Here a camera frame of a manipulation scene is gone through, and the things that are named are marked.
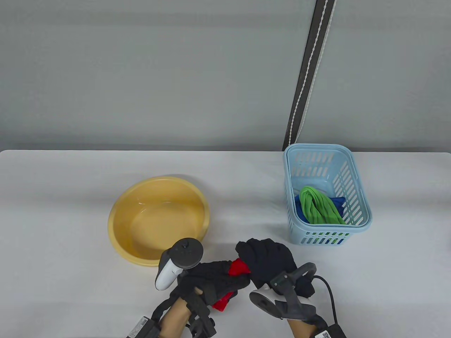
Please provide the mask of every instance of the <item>blue cloth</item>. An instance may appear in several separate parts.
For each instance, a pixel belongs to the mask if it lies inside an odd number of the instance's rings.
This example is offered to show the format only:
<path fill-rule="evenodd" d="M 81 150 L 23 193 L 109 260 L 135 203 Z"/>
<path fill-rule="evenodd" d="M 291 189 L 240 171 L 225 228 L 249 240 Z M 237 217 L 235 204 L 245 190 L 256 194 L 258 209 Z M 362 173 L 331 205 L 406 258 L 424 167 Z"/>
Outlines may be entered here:
<path fill-rule="evenodd" d="M 343 213 L 345 212 L 345 208 L 343 207 L 343 204 L 346 202 L 346 197 L 330 197 L 332 203 L 335 205 L 335 207 L 338 210 L 338 213 L 341 217 L 343 217 Z M 296 206 L 296 213 L 298 214 L 298 217 L 304 221 L 304 223 L 310 224 L 309 221 L 304 216 L 304 213 L 302 212 L 302 206 L 301 201 L 299 199 L 299 195 L 295 197 L 295 206 Z"/>

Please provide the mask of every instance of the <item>black strap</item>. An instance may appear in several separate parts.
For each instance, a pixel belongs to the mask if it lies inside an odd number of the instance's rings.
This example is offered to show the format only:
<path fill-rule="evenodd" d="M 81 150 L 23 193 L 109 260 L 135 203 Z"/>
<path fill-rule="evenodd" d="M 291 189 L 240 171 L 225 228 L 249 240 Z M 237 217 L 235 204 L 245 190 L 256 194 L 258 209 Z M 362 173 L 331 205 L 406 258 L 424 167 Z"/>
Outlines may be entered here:
<path fill-rule="evenodd" d="M 186 307 L 192 313 L 189 318 L 189 330 L 193 338 L 210 338 L 215 335 L 215 322 L 209 317 L 210 310 L 202 298 L 193 291 L 182 296 L 182 299 L 185 300 Z"/>
<path fill-rule="evenodd" d="M 155 324 L 158 324 L 163 313 L 168 310 L 178 298 L 178 295 L 173 294 L 163 301 L 152 313 L 151 320 Z M 191 331 L 193 338 L 210 338 L 216 334 L 215 322 L 209 317 L 210 310 L 202 298 L 194 291 L 190 292 L 188 295 L 181 295 L 180 298 L 186 302 L 186 307 L 191 311 L 189 325 L 187 324 L 186 326 Z"/>
<path fill-rule="evenodd" d="M 160 322 L 163 313 L 175 303 L 177 298 L 178 298 L 177 296 L 171 296 L 165 301 L 163 301 L 159 306 L 156 307 L 156 309 L 152 313 L 151 319 L 156 323 Z"/>

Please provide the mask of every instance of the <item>black cable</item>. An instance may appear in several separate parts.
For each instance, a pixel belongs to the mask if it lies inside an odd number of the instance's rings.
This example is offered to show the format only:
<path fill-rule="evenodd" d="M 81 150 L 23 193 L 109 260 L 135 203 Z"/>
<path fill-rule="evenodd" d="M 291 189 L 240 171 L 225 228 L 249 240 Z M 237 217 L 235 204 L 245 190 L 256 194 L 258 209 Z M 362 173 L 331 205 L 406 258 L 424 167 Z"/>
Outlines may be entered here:
<path fill-rule="evenodd" d="M 321 276 L 314 275 L 314 276 L 313 276 L 313 279 L 314 279 L 314 278 L 317 278 L 317 279 L 319 279 L 319 280 L 322 280 L 322 281 L 324 282 L 324 284 L 326 285 L 326 287 L 327 287 L 327 289 L 328 289 L 328 291 L 329 291 L 329 295 L 331 296 L 332 313 L 333 313 L 333 315 L 334 315 L 334 322 L 335 322 L 335 324 L 338 324 L 338 321 L 337 321 L 337 312 L 336 312 L 336 310 L 335 310 L 334 296 L 332 295 L 332 290 L 331 290 L 331 287 L 329 286 L 329 283 L 328 283 L 323 277 L 321 277 Z"/>

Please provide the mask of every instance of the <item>hand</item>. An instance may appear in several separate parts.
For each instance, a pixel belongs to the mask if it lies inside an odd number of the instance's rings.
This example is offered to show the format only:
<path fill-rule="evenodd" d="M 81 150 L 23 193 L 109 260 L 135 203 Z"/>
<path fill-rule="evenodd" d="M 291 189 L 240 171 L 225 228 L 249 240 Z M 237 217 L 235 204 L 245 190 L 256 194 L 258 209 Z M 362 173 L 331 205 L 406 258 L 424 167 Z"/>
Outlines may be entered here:
<path fill-rule="evenodd" d="M 251 280 L 257 288 L 270 281 L 282 271 L 287 273 L 296 270 L 291 251 L 283 244 L 272 239 L 259 241 L 251 238 L 247 242 L 238 242 L 235 247 L 238 256 L 251 271 Z M 298 296 L 310 297 L 315 293 L 312 281 L 306 277 L 296 281 L 295 291 Z"/>
<path fill-rule="evenodd" d="M 237 292 L 250 283 L 249 275 L 229 276 L 231 264 L 230 260 L 221 260 L 200 263 L 192 269 L 185 270 L 177 278 L 178 285 L 171 295 L 186 295 L 197 288 L 202 291 L 200 296 L 205 304 L 213 305 L 229 292 Z"/>

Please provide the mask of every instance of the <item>wall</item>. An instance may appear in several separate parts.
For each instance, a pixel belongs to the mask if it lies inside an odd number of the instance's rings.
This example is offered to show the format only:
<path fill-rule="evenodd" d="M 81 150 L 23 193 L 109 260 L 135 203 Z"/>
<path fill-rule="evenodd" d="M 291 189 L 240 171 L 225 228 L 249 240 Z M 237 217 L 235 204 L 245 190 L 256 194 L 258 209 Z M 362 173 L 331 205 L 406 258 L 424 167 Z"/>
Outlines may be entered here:
<path fill-rule="evenodd" d="M 337 0 L 300 142 L 451 151 L 451 2 Z"/>
<path fill-rule="evenodd" d="M 0 144 L 279 150 L 314 3 L 4 0 Z"/>

